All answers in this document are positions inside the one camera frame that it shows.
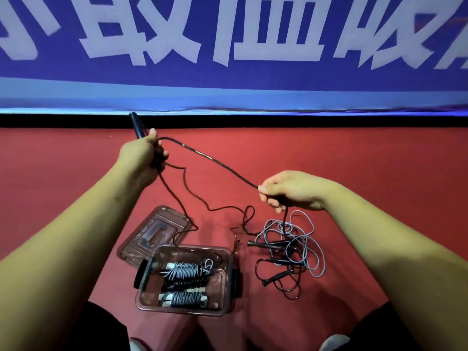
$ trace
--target blue banner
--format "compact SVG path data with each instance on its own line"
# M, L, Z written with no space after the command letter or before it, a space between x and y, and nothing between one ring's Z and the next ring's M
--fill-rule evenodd
M0 86L1 107L462 105L468 0L0 0Z

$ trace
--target black strip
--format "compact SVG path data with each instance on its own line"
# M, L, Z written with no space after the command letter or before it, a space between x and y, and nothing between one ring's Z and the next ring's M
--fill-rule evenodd
M333 127L467 127L468 117L205 115L138 116L146 128L333 128ZM3 128L122 128L132 129L129 116L0 115Z

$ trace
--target red mat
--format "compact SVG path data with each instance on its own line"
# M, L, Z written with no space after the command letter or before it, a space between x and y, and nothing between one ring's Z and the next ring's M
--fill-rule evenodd
M336 180L468 258L466 129L178 129L160 134L219 159L254 183L284 169ZM120 146L133 139L131 130L0 129L0 257L91 187L114 163ZM173 143L165 146L170 162L188 167L188 184L212 207L254 205L252 230L260 230L268 218L280 217L230 172ZM167 168L164 175L200 226L185 242L232 248L229 228L240 223L241 214L207 212L184 190L180 171ZM117 245L157 205L179 209L159 180L144 191ZM316 350L327 336L349 333L385 302L331 218L324 212L308 215L327 260L324 276L303 275L301 298L287 301L272 285L265 288L255 278L258 250L243 244L245 286L239 311L220 319L199 319L216 349L242 350L250 339L265 350ZM154 350L166 350L183 340L184 326L194 320L137 310L135 272L114 252L91 301L125 323L130 336Z

